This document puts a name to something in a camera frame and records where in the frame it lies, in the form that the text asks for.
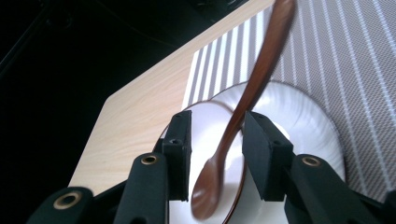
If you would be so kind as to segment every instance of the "brass insert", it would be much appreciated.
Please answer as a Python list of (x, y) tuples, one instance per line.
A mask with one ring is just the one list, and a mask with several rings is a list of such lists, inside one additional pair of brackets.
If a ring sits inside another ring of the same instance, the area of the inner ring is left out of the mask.
[(314, 157), (304, 157), (303, 158), (303, 163), (309, 166), (320, 166), (320, 160), (314, 158)]
[(59, 197), (54, 203), (53, 207), (58, 210), (64, 210), (76, 205), (82, 197), (82, 193), (77, 190), (73, 190)]
[(158, 158), (156, 156), (147, 156), (142, 159), (142, 163), (145, 165), (152, 165), (157, 162)]

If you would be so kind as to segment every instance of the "spoon bowl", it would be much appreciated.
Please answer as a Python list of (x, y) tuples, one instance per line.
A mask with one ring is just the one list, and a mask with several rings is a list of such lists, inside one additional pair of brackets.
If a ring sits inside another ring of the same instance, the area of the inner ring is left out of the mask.
[(195, 218), (206, 219), (213, 215), (219, 204), (219, 196), (223, 185), (224, 169), (213, 172), (217, 169), (217, 163), (212, 159), (206, 161), (204, 169), (198, 176), (195, 184), (197, 190), (191, 195), (191, 211)]

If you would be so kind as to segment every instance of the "white bowl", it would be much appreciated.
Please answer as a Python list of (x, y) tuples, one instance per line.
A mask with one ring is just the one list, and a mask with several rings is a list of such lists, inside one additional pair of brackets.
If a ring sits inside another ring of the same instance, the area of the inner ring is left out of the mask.
[[(190, 199), (196, 178), (216, 150), (245, 87), (246, 83), (233, 86), (208, 102), (187, 108), (192, 111)], [(285, 132), (294, 145), (295, 154), (321, 157), (345, 180), (338, 132), (314, 100), (292, 86), (270, 82), (253, 111), (264, 114)], [(198, 221), (191, 214), (190, 203), (170, 202), (170, 223), (288, 223), (284, 203), (260, 200), (249, 170), (245, 169), (241, 134), (235, 137), (227, 155), (224, 187), (213, 217)]]

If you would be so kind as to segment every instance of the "screw hole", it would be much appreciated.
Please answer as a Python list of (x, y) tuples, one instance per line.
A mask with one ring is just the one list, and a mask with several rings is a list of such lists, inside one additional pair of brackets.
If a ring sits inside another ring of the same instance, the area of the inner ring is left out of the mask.
[(62, 200), (62, 203), (72, 203), (75, 199), (76, 199), (75, 196), (70, 195), (70, 196), (65, 197)]
[(156, 156), (147, 156), (142, 159), (142, 163), (145, 165), (151, 165), (157, 162), (157, 157)]
[(171, 139), (169, 142), (172, 144), (180, 144), (181, 143), (181, 141), (178, 139)]

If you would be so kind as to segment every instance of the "striped placemat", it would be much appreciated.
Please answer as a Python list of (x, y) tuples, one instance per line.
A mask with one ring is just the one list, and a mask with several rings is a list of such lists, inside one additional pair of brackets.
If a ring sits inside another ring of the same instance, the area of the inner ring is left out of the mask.
[[(299, 0), (273, 80), (332, 118), (348, 185), (383, 202), (396, 189), (396, 2)], [(195, 52), (183, 108), (248, 80), (272, 9)]]

